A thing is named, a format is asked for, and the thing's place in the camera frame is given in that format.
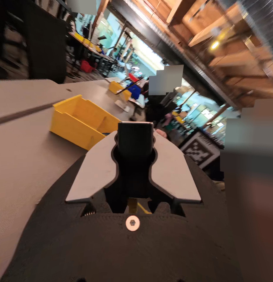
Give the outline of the white flat stand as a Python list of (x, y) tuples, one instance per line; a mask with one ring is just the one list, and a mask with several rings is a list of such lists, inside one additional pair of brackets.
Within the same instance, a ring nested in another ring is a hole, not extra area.
[(122, 109), (126, 113), (130, 111), (130, 107), (128, 106), (127, 102), (124, 102), (123, 100), (116, 100), (115, 105), (117, 105), (120, 109)]

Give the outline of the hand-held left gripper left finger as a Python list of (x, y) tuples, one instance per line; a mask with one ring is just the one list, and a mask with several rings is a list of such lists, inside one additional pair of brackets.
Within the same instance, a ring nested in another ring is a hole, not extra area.
[(116, 135), (117, 131), (110, 133), (86, 153), (65, 199), (67, 203), (85, 203), (117, 180), (118, 164), (113, 159)]

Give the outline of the red plastic bin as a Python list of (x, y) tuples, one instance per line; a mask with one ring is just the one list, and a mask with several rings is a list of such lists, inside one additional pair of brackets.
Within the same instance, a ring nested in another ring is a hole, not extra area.
[(92, 67), (86, 60), (81, 60), (80, 69), (85, 73), (92, 73), (96, 70), (96, 68)]

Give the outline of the black ethernet switch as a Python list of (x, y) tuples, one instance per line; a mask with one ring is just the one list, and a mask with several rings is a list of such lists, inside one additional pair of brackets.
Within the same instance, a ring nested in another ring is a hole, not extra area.
[(120, 122), (117, 132), (119, 176), (128, 198), (149, 198), (149, 169), (155, 158), (153, 124)]

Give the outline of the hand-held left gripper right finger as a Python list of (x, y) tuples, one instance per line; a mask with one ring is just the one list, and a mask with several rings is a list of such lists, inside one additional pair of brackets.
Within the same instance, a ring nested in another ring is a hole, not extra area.
[(183, 152), (168, 139), (154, 132), (155, 161), (151, 166), (151, 181), (173, 200), (200, 203), (201, 196)]

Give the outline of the large yellow plastic bin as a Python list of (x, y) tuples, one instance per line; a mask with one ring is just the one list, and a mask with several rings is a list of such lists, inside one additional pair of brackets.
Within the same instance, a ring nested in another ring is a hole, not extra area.
[(53, 104), (50, 132), (89, 151), (117, 131), (120, 120), (82, 95)]

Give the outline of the blue plastic bin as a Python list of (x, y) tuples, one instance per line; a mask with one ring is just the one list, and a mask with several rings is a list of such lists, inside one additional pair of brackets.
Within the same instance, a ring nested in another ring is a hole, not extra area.
[(141, 88), (138, 85), (133, 85), (128, 88), (128, 91), (131, 93), (131, 98), (134, 100), (138, 100), (141, 95)]

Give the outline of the dark storage shelving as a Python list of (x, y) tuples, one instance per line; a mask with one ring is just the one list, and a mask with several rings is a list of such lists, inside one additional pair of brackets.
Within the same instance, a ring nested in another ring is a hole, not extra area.
[(67, 75), (66, 23), (33, 1), (0, 1), (0, 59), (4, 58), (7, 23), (26, 43), (29, 79), (62, 84)]

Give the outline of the long work table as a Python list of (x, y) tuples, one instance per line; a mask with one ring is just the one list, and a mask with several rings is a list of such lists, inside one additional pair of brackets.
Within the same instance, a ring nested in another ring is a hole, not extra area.
[(78, 56), (75, 57), (75, 61), (72, 64), (72, 69), (76, 67), (76, 62), (78, 61), (78, 59), (80, 60), (82, 59), (84, 50), (87, 50), (91, 55), (99, 59), (97, 69), (99, 71), (102, 71), (102, 75), (104, 77), (108, 77), (109, 72), (111, 71), (113, 65), (115, 65), (115, 60), (110, 56), (104, 54), (101, 48), (94, 45), (92, 42), (82, 37), (78, 33), (69, 32), (68, 34), (79, 43)]

